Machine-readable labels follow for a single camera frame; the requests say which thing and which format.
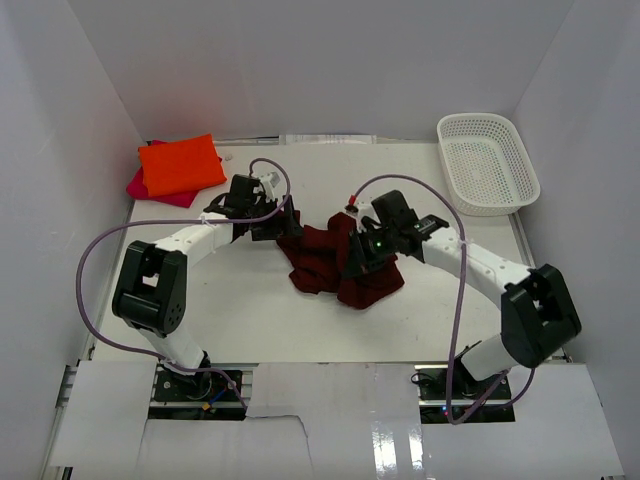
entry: tabletop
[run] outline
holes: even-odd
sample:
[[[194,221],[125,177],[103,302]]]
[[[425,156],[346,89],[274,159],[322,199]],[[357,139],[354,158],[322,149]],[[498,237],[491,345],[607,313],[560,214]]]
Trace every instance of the tabletop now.
[[[342,211],[349,196],[366,180],[384,173],[415,176],[449,198],[436,144],[266,145],[219,147],[229,179],[247,174],[251,160],[277,161],[291,178],[301,223],[326,228]],[[273,171],[256,165],[256,173]],[[153,201],[136,201],[131,220],[197,218],[229,182],[203,190],[189,209]],[[419,217],[435,214],[452,223],[447,209],[430,192],[402,180],[369,186],[360,201],[393,189],[401,190]],[[523,262],[517,232],[507,216],[462,216],[467,236],[509,260]],[[145,226],[126,233],[124,246],[134,240],[152,242],[178,230],[176,226]],[[118,265],[121,264],[120,252]],[[398,268],[405,285],[364,311],[339,303],[333,294],[298,292],[288,278],[291,265],[275,242],[251,242],[246,235],[220,248],[188,274],[186,322],[193,337],[213,363],[261,362],[439,362],[447,358],[458,280],[450,274],[402,257]],[[147,340],[111,312],[109,301],[100,331],[127,345],[150,348]],[[458,348],[499,331],[498,309],[468,288]],[[98,342],[96,360],[139,359]]]

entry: folded red cloth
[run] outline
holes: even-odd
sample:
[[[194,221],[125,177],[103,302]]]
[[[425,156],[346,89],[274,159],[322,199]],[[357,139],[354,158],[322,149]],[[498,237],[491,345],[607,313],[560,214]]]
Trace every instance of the folded red cloth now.
[[[337,293],[339,301],[362,310],[404,285],[395,264],[395,255],[376,272],[356,278],[342,278],[340,272],[349,253],[349,232],[354,227],[353,218],[338,213],[329,219],[328,230],[306,225],[302,237],[277,240],[293,266],[289,278],[298,290],[315,294]]]
[[[167,142],[153,140],[151,145],[161,145],[163,143]],[[191,206],[198,192],[199,190],[195,190],[191,192],[173,193],[171,195],[160,195],[159,197],[149,197],[149,190],[144,184],[142,167],[138,169],[131,182],[129,182],[129,185],[127,185],[127,193],[135,200],[154,200],[183,208],[189,208]]]

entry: plastic laundry basket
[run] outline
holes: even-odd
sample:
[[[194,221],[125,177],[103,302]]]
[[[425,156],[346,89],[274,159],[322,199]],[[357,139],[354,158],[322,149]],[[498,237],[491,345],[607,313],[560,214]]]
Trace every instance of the plastic laundry basket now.
[[[540,184],[516,127],[490,113],[438,122],[440,161],[455,207],[480,217],[508,215],[536,201]]]

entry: blue wire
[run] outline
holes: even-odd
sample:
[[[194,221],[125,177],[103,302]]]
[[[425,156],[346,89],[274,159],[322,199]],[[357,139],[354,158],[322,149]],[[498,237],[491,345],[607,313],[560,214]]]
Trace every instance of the blue wire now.
[[[226,392],[226,390],[222,390],[215,397],[213,397],[211,400],[209,400],[209,405],[213,405],[214,402],[218,401],[220,399],[220,397],[222,397],[222,395],[224,395],[225,392]]]

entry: white wall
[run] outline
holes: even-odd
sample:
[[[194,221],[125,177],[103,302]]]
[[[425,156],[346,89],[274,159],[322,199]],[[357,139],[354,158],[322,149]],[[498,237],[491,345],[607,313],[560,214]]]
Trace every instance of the white wall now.
[[[628,478],[640,478],[640,6],[577,0],[514,120],[542,195],[522,212],[538,262],[559,267]]]
[[[86,338],[76,263],[125,217],[141,140],[65,0],[0,2],[0,65],[0,478],[32,479]],[[88,272],[91,311],[114,247]]]
[[[510,115],[572,0],[69,0],[145,139]]]

